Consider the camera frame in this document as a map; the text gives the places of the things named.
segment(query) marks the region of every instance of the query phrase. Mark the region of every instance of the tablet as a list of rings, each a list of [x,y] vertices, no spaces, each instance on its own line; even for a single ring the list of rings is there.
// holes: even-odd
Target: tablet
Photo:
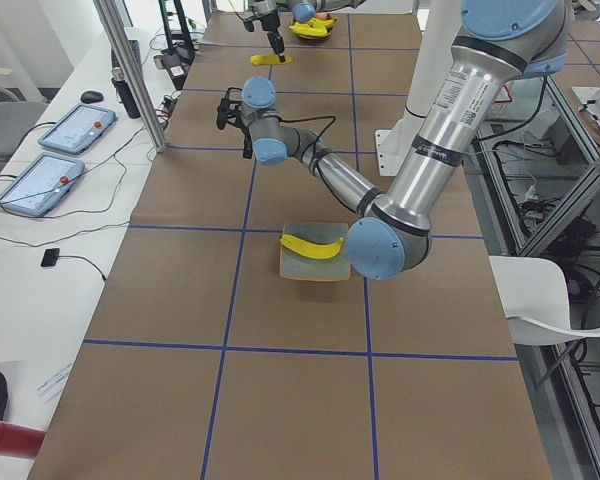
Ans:
[[[83,172],[84,162],[80,160],[43,153],[0,194],[0,206],[41,217],[57,205]]]
[[[40,137],[38,143],[52,150],[77,155],[100,138],[115,120],[113,110],[79,103]]]

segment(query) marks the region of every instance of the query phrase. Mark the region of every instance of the black mouse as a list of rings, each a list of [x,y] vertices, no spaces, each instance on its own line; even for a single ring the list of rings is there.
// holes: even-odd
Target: black mouse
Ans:
[[[96,92],[95,90],[87,90],[80,96],[80,101],[82,103],[96,103],[101,102],[104,99],[104,95],[100,92]]]

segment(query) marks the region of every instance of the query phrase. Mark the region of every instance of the white table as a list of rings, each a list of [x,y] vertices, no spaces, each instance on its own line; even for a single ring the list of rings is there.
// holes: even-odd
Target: white table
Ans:
[[[154,32],[129,29],[127,36],[141,45],[144,79],[154,105],[174,91],[165,71],[155,68],[149,51]],[[109,41],[104,33],[58,92],[38,123],[56,121],[79,103],[85,90],[98,90],[104,101],[96,105],[115,110],[118,120],[89,150],[78,158],[87,169],[101,163],[142,127],[141,119],[130,119],[117,102],[111,84]],[[43,150],[37,139],[44,128],[31,133],[3,174],[18,174]],[[127,172],[110,209],[102,213],[76,213],[58,219],[19,218],[0,211],[0,236],[31,244],[53,241],[81,230],[121,224],[129,219],[151,168],[153,156],[149,135],[143,131],[118,154]],[[107,207],[124,169],[111,159],[82,178],[50,215]],[[8,185],[0,179],[0,192]],[[61,255],[80,255],[107,274],[116,257],[126,227],[82,234],[53,243]],[[36,389],[65,365],[70,364],[104,287],[99,273],[87,262],[59,259],[53,268],[40,261],[47,247],[14,245],[0,240],[0,371],[9,387],[5,421],[46,430],[60,395],[46,401]],[[0,480],[27,477],[33,462],[0,456]]]

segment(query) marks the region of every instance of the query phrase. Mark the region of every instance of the red cup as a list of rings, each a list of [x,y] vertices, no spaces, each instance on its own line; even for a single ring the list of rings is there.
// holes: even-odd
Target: red cup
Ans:
[[[0,421],[0,455],[36,458],[45,432]]]

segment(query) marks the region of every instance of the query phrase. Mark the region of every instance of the yellow banana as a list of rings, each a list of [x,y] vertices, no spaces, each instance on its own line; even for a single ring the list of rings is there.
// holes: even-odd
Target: yellow banana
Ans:
[[[307,258],[313,258],[314,260],[327,260],[335,257],[338,255],[338,253],[340,253],[343,243],[344,238],[342,237],[335,242],[328,243],[326,245],[320,243],[311,243],[288,233],[285,233],[280,237],[280,244],[283,247],[288,248],[298,255],[302,255],[303,257]]]

